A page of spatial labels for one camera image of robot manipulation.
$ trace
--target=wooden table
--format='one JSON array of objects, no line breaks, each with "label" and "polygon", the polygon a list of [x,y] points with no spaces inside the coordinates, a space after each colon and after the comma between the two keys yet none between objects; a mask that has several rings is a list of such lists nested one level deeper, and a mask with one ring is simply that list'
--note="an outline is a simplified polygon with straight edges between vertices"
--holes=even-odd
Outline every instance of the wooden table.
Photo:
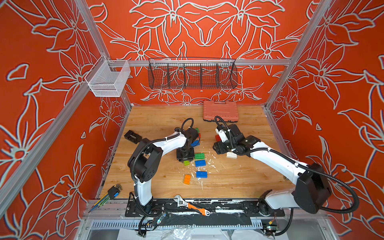
[{"label": "wooden table", "polygon": [[[280,150],[261,106],[239,106],[239,121],[236,123],[245,137],[253,135],[270,147]],[[164,138],[181,127],[187,118],[193,118],[194,128],[201,133],[200,146],[195,153],[204,152],[207,166],[196,168],[176,159],[176,151],[163,156],[156,175],[152,178],[154,198],[173,198],[180,194],[183,198],[258,198],[268,189],[281,190],[293,184],[266,164],[247,156],[237,159],[218,155],[212,149],[215,140],[215,122],[205,122],[202,118],[202,106],[135,106],[128,117],[124,133],[133,130],[143,138],[150,140]],[[108,172],[101,195],[114,184],[121,184],[119,198],[128,198],[134,191],[128,159],[137,145],[122,136],[111,168]],[[208,178],[196,178],[196,171],[207,171]],[[184,184],[185,174],[192,175],[190,184]]]}]

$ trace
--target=orange lego brick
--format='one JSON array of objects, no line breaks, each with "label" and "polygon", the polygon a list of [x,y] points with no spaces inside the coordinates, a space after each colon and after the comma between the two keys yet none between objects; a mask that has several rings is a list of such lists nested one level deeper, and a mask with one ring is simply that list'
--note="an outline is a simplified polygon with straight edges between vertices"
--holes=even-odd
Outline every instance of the orange lego brick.
[{"label": "orange lego brick", "polygon": [[191,175],[186,174],[186,175],[185,175],[185,178],[184,178],[184,183],[185,183],[185,184],[189,184],[190,181],[191,181]]}]

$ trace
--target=red floral wallpaper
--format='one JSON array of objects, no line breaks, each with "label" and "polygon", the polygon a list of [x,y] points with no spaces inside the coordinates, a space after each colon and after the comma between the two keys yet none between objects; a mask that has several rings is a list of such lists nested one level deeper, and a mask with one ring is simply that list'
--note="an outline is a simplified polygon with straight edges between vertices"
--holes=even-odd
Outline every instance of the red floral wallpaper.
[{"label": "red floral wallpaper", "polygon": [[[1,187],[100,55],[73,0],[2,1],[0,21]],[[121,98],[89,92],[0,220],[0,238],[73,237],[125,115]]]},{"label": "red floral wallpaper", "polygon": [[[319,1],[87,0],[112,59],[164,56],[289,58]],[[140,105],[231,100],[263,104],[282,66],[238,67],[231,90],[151,90],[144,67],[132,68],[125,88]]]},{"label": "red floral wallpaper", "polygon": [[119,98],[88,92],[0,220],[0,238],[74,238],[125,114]]},{"label": "red floral wallpaper", "polygon": [[[331,214],[341,239],[384,238],[384,3],[333,1],[272,106],[293,157],[321,164],[360,197]],[[352,198],[332,182],[327,206]]]}]

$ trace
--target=blue lego brick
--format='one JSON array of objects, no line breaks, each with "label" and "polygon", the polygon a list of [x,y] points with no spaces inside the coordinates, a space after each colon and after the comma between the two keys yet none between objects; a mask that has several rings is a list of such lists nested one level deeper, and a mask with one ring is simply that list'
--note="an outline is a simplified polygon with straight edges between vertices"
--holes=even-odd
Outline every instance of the blue lego brick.
[{"label": "blue lego brick", "polygon": [[197,171],[196,172],[196,177],[197,178],[208,178],[208,174],[207,174],[207,172]]},{"label": "blue lego brick", "polygon": [[206,166],[207,163],[205,162],[205,160],[199,160],[199,161],[195,161],[195,166],[196,167],[203,167],[203,166]]},{"label": "blue lego brick", "polygon": [[199,145],[200,145],[200,141],[199,140],[196,140],[193,143],[191,143],[191,147],[196,147],[196,146],[199,146]]}]

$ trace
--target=metal base plate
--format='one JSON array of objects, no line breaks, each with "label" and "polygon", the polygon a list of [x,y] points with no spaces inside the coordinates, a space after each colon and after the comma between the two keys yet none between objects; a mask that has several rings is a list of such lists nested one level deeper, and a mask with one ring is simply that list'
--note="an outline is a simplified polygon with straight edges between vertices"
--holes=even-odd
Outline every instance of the metal base plate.
[{"label": "metal base plate", "polygon": [[[184,199],[192,205],[205,208],[211,212],[209,217],[196,213],[194,210],[186,207],[177,207],[173,199],[154,199],[152,205],[147,206],[151,209],[154,206],[164,208],[168,214],[162,221],[163,226],[167,225],[252,225],[249,217],[263,217],[257,211],[257,200],[243,201],[235,199]],[[130,201],[127,204],[126,217],[142,217],[142,213],[135,207],[135,202]],[[283,217],[285,213],[278,209],[271,218]]]}]

